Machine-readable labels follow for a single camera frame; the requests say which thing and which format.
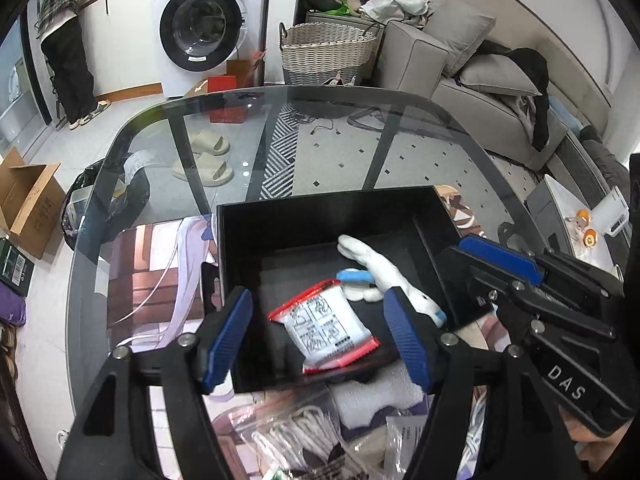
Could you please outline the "red white wipes packet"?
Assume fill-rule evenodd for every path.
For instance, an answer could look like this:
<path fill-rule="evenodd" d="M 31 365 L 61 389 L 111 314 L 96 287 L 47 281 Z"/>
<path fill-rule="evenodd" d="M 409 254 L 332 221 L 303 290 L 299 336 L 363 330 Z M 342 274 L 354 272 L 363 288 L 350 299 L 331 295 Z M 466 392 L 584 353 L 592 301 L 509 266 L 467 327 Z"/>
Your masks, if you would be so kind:
<path fill-rule="evenodd" d="M 268 314 L 282 324 L 304 356 L 304 375 L 349 366 L 381 344 L 360 321 L 337 280 L 301 292 Z"/>

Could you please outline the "white medicine sachet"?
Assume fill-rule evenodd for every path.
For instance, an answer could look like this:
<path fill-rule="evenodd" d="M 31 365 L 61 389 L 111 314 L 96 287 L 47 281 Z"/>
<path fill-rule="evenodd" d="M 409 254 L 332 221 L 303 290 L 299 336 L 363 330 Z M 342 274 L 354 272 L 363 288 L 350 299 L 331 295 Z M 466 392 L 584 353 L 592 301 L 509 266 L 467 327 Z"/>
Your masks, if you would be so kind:
<path fill-rule="evenodd" d="M 426 415 L 386 417 L 384 470 L 387 477 L 404 478 L 426 421 Z"/>

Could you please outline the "white foam wrap piece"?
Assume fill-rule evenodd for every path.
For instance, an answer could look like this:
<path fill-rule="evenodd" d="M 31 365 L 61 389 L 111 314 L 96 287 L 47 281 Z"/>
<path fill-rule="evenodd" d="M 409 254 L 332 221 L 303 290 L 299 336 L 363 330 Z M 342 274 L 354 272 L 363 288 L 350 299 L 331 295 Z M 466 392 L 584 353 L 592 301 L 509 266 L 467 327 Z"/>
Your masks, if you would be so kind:
<path fill-rule="evenodd" d="M 329 392 L 341 423 L 349 430 L 369 426 L 383 408 L 406 410 L 424 396 L 401 361 L 380 368 L 370 382 L 340 382 L 329 386 Z"/>

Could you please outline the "black trash bag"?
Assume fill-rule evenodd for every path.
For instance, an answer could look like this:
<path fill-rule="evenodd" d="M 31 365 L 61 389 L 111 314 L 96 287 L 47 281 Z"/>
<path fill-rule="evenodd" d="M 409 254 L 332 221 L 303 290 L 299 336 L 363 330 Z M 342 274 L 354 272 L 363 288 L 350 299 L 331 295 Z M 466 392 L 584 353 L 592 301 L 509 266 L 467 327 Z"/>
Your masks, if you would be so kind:
<path fill-rule="evenodd" d="M 84 227 L 102 166 L 103 159 L 99 159 L 82 170 L 65 194 L 60 213 L 60 227 L 63 240 L 71 250 L 75 249 L 78 235 Z M 146 171 L 143 168 L 129 170 L 120 168 L 115 172 L 114 188 L 110 198 L 104 193 L 99 195 L 99 198 L 102 198 L 101 206 L 105 210 L 101 231 L 104 243 L 111 243 L 120 232 L 131 228 L 134 220 L 140 217 L 149 203 L 151 187 Z"/>

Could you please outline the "beige slipper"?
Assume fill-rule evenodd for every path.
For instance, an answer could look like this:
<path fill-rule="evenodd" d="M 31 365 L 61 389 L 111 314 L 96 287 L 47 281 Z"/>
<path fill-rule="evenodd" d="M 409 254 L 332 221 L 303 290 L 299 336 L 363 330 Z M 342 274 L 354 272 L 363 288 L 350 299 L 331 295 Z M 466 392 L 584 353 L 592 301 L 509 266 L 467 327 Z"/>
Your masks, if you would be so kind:
<path fill-rule="evenodd" d="M 225 136 L 210 129 L 203 129 L 190 136 L 190 144 L 195 154 L 206 153 L 213 156 L 227 154 L 231 148 Z"/>
<path fill-rule="evenodd" d="M 227 184 L 234 176 L 234 171 L 222 157 L 208 153 L 195 155 L 196 169 L 202 185 L 206 188 L 218 188 Z"/>

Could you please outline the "black jacket on sofa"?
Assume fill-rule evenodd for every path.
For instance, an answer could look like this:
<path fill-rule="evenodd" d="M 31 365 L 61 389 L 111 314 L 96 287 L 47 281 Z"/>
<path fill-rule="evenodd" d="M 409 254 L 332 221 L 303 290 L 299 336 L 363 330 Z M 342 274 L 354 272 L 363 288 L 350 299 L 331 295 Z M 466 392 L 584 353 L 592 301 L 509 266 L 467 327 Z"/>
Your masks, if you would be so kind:
<path fill-rule="evenodd" d="M 480 54 L 495 54 L 508 58 L 527 78 L 528 86 L 517 96 L 503 101 L 521 119 L 530 144 L 541 152 L 549 143 L 549 70 L 544 56 L 532 48 L 508 49 L 498 42 L 485 39 L 477 51 Z"/>

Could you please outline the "purple rolled mat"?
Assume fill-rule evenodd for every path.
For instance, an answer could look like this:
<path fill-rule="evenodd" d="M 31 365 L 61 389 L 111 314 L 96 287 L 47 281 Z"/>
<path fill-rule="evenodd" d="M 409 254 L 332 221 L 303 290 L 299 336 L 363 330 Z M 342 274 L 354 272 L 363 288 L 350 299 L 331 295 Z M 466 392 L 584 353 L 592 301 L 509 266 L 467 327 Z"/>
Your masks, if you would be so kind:
<path fill-rule="evenodd" d="M 26 323 L 25 299 L 4 283 L 0 283 L 0 318 L 2 322 L 16 327 Z"/>

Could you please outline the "dark green box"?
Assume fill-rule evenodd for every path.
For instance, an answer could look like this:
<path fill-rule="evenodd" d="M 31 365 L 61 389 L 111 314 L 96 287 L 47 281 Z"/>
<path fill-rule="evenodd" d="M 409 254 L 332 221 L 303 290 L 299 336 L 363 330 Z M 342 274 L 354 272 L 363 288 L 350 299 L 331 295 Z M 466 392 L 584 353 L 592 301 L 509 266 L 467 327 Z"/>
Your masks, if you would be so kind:
<path fill-rule="evenodd" d="M 0 278 L 18 296 L 27 297 L 34 267 L 8 238 L 0 240 Z"/>

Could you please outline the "grey sofa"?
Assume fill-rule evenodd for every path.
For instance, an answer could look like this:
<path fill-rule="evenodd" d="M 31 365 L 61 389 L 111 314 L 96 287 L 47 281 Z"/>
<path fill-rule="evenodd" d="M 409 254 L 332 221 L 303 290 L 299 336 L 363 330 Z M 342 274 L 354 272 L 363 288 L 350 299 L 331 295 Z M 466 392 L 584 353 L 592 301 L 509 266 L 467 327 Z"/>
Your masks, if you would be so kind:
<path fill-rule="evenodd" d="M 498 42 L 492 36 L 496 18 L 465 0 L 442 0 L 430 10 L 433 14 L 424 26 L 403 22 L 385 26 L 374 69 L 377 86 L 433 100 L 486 151 L 532 171 L 561 154 L 564 141 L 582 128 L 605 132 L 611 105 L 567 50 L 544 36 L 531 44 L 505 46 L 532 48 L 548 63 L 549 143 L 537 152 L 503 96 L 466 88 L 458 79 L 485 39 Z"/>

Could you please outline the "brown cardboard box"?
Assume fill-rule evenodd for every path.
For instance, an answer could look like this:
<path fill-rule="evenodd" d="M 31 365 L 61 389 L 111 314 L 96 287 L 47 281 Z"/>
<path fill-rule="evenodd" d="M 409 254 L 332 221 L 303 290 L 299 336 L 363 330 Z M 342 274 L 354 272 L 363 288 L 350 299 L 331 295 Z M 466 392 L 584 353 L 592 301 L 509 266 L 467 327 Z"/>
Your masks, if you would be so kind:
<path fill-rule="evenodd" d="M 27 165 L 16 148 L 0 167 L 1 229 L 12 242 L 41 259 L 60 220 L 65 198 L 55 174 L 61 164 Z"/>

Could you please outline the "small red box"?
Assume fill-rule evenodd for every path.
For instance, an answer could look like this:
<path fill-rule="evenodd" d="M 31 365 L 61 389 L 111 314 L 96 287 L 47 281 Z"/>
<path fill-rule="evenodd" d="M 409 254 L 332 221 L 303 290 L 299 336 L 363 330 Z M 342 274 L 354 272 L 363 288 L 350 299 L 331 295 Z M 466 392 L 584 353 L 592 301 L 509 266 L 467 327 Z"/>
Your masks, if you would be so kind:
<path fill-rule="evenodd" d="M 206 89 L 208 93 L 220 93 L 222 103 L 208 113 L 212 124 L 242 124 L 245 122 L 247 109 L 242 106 L 232 106 L 226 93 L 239 89 L 238 77 L 235 75 L 218 75 L 207 78 Z"/>

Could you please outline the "woven wicker basket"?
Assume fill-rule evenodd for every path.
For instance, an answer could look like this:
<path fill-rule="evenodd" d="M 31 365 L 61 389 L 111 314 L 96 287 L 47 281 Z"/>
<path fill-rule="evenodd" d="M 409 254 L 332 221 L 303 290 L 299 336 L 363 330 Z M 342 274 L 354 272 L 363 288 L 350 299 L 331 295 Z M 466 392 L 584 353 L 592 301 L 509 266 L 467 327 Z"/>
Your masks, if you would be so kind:
<path fill-rule="evenodd" d="M 284 82 L 290 86 L 356 86 L 366 78 L 376 36 L 369 29 L 329 22 L 279 24 Z"/>

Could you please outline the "pile of clothes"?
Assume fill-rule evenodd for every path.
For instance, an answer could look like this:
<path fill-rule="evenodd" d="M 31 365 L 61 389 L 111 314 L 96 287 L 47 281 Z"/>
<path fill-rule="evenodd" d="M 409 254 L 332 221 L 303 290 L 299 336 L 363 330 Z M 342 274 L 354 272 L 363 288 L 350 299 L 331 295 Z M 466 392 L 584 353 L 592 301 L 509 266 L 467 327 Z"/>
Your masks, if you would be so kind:
<path fill-rule="evenodd" d="M 314 13 L 364 18 L 374 24 L 389 22 L 424 26 L 433 12 L 427 0 L 303 0 Z"/>

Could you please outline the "white washing machine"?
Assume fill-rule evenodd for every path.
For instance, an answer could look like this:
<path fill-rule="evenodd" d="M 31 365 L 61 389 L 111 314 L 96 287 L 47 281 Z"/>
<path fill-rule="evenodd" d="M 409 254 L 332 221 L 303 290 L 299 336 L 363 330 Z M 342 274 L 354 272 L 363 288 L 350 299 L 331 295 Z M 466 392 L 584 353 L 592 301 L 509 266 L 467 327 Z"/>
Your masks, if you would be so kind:
<path fill-rule="evenodd" d="M 163 95 L 180 98 L 266 46 L 268 0 L 151 0 Z"/>

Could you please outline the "person in black trousers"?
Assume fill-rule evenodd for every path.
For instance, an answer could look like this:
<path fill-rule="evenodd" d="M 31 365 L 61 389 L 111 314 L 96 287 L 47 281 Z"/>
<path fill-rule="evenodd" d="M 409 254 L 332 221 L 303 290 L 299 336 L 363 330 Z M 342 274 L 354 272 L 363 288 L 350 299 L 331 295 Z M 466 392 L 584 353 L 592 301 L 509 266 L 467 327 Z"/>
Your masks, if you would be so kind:
<path fill-rule="evenodd" d="M 70 130 L 87 125 L 111 106 L 93 93 L 81 24 L 80 0 L 41 0 L 36 29 L 41 51 L 53 79 L 52 87 L 70 123 Z"/>

